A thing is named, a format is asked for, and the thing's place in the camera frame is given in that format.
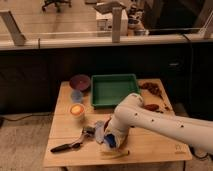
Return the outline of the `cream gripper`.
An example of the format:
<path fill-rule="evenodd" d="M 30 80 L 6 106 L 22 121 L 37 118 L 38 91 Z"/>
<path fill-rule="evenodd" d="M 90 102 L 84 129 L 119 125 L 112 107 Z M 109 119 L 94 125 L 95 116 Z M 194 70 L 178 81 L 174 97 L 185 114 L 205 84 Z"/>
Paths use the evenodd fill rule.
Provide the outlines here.
<path fill-rule="evenodd" d="M 126 134 L 118 134 L 118 135 L 114 135 L 114 136 L 115 136 L 115 141 L 116 141 L 116 144 L 117 144 L 116 148 L 120 148 L 124 144 L 124 142 L 127 138 L 127 135 Z"/>

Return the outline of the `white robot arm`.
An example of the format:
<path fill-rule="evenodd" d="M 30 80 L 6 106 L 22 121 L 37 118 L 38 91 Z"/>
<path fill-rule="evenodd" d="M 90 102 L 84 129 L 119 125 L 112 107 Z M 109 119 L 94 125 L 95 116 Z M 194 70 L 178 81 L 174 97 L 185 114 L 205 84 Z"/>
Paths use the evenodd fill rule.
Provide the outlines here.
<path fill-rule="evenodd" d="M 137 93 L 129 94 L 115 107 L 104 138 L 112 148 L 119 148 L 131 126 L 159 133 L 213 155 L 213 121 L 149 111 L 143 108 L 143 98 Z"/>

